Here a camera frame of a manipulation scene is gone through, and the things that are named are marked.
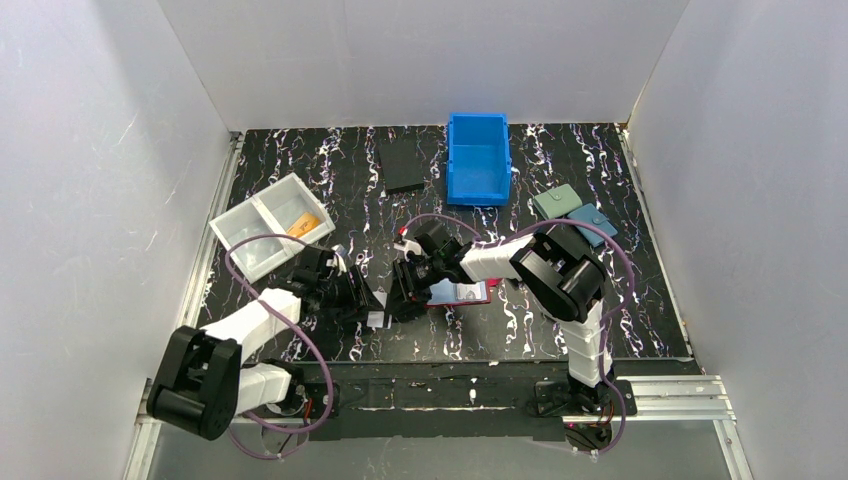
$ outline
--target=table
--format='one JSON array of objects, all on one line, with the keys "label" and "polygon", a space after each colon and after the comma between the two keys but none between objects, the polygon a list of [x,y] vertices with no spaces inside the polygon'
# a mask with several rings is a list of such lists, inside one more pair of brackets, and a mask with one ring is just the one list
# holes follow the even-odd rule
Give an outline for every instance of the table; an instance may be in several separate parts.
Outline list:
[{"label": "table", "polygon": [[[445,204],[447,141],[444,126],[350,127],[330,129],[251,130],[245,134],[228,208],[295,172],[324,202],[336,230],[319,244],[342,244],[352,260],[361,254],[363,273],[374,289],[387,290],[391,248],[398,228],[419,213],[455,216],[475,227],[485,239],[507,236],[540,220],[530,199],[562,184],[571,185],[586,203],[609,217],[615,239],[634,262],[636,298],[612,331],[615,357],[689,357],[654,248],[643,206],[625,161],[618,130],[612,124],[510,125],[513,184],[508,205],[500,208],[453,207]],[[424,190],[386,195],[375,148],[381,142],[410,140],[417,144],[426,174]],[[470,240],[455,226],[449,229]],[[217,321],[250,298],[230,278],[217,247],[209,272],[198,326]],[[607,266],[606,308],[623,292],[623,269],[610,249],[596,250]],[[273,286],[278,272],[257,281]],[[505,282],[492,303],[433,308],[412,321],[389,329],[364,322],[337,325],[315,317],[301,327],[328,360],[377,362],[450,362],[565,359],[567,349],[556,323],[542,317],[534,297]],[[290,332],[260,352],[262,358],[313,357]]]}]

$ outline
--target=white wall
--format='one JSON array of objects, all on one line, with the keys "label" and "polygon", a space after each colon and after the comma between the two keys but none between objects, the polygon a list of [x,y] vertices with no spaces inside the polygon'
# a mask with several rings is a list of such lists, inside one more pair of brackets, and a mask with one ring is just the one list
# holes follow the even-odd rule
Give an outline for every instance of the white wall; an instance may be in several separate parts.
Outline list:
[{"label": "white wall", "polygon": [[844,478],[848,4],[692,0],[631,122],[698,359],[758,478]]},{"label": "white wall", "polygon": [[123,474],[228,133],[155,0],[0,14],[3,478]]},{"label": "white wall", "polygon": [[160,0],[231,130],[625,121],[688,0]]}]

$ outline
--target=blue plastic bin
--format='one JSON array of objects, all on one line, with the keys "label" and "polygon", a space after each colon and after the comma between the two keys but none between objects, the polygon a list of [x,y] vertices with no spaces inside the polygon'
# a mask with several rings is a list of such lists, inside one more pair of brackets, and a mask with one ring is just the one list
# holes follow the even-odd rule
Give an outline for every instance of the blue plastic bin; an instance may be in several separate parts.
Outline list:
[{"label": "blue plastic bin", "polygon": [[512,161],[505,114],[451,114],[447,177],[448,204],[506,205]]}]

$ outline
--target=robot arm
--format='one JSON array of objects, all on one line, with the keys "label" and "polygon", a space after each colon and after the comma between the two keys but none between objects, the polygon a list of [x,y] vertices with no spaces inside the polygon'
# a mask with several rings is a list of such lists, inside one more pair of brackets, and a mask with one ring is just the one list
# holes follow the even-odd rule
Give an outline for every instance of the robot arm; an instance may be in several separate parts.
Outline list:
[{"label": "robot arm", "polygon": [[[602,375],[612,375],[612,359],[606,348],[600,351],[607,276],[575,232],[550,227],[498,246],[461,245],[441,223],[430,220],[415,231],[413,239],[407,234],[402,231],[396,238],[404,258],[392,265],[389,313],[402,315],[425,304],[429,287],[445,278],[455,283],[496,278],[522,282],[564,333],[575,401],[593,410],[608,402],[601,382]],[[600,355],[604,355],[604,372]]]},{"label": "robot arm", "polygon": [[288,329],[260,301],[297,323],[301,307],[345,321],[379,309],[358,268],[347,268],[332,250],[308,246],[293,270],[232,315],[201,329],[184,326],[172,335],[147,399],[148,413],[208,440],[218,438],[235,415],[269,403],[296,403],[300,370],[266,360],[242,365],[256,350]]}]

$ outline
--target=orange object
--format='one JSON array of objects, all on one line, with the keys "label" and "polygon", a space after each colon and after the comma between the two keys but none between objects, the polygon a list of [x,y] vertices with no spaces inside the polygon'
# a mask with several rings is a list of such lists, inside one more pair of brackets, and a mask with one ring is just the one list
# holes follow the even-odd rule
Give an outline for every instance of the orange object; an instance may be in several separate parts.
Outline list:
[{"label": "orange object", "polygon": [[288,235],[300,238],[309,233],[313,228],[321,225],[321,220],[309,212],[304,213],[294,222],[294,225],[286,230]]}]

